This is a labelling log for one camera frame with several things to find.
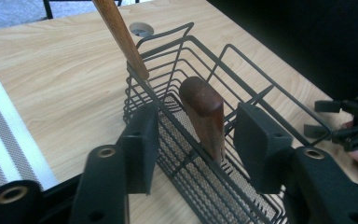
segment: round hole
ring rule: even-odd
[[[131,24],[130,31],[133,34],[138,35],[140,37],[151,36],[154,33],[153,27],[151,27],[147,23],[140,22],[140,21],[137,21],[137,22],[134,22],[133,24]]]
[[[358,213],[350,213],[349,217],[352,221],[358,223]]]
[[[313,158],[315,160],[322,160],[324,159],[324,154],[322,154],[321,152],[317,151],[317,150],[314,150],[314,149],[306,149],[304,151],[304,153],[310,157],[310,158]]]
[[[89,214],[89,221],[97,222],[104,218],[104,212],[101,210],[93,211]]]
[[[103,148],[98,152],[98,157],[107,158],[115,155],[116,151],[113,148]]]
[[[24,186],[16,186],[5,190],[0,194],[0,203],[14,203],[24,197],[28,192],[28,188]]]

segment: brass grommet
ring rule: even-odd
[[[315,150],[315,149],[305,149],[304,154],[308,157],[311,157],[315,160],[322,160],[324,159],[324,154]]]
[[[0,203],[14,203],[24,197],[27,192],[28,188],[25,186],[15,186],[10,189],[6,189],[0,194]]]
[[[110,148],[110,147],[106,147],[106,148],[102,148],[101,150],[98,151],[98,157],[100,158],[107,158],[107,157],[111,157],[113,155],[115,155],[116,151],[114,148]]]

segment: black floor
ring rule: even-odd
[[[354,99],[358,96],[355,72],[349,72],[335,59],[326,58],[305,46],[291,33],[291,24],[276,13],[279,11],[277,5],[247,0],[209,2],[333,99]]]

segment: wire basket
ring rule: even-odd
[[[183,33],[141,54],[150,74],[147,81],[141,80],[128,66],[129,87],[123,118],[128,122],[139,106],[152,101],[158,103],[158,165],[202,223],[286,223],[283,190],[278,195],[258,194],[249,183],[249,176],[233,146],[237,104],[253,103],[266,110],[296,139],[294,144],[312,146],[324,137],[310,142],[302,134],[303,127],[292,126],[287,120],[306,118],[308,123],[328,128],[234,46],[226,45],[216,57],[196,37],[187,35],[193,25],[189,23],[149,36],[138,43],[139,48],[146,42],[160,43],[170,39],[168,36]],[[227,155],[220,166],[201,148],[179,100],[181,83],[192,76],[208,82],[225,99]],[[257,84],[250,87],[245,82],[247,79]],[[285,114],[285,106],[297,109]]]

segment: white striped fabric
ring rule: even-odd
[[[43,189],[57,184],[43,154],[0,83],[0,186],[31,179]]]

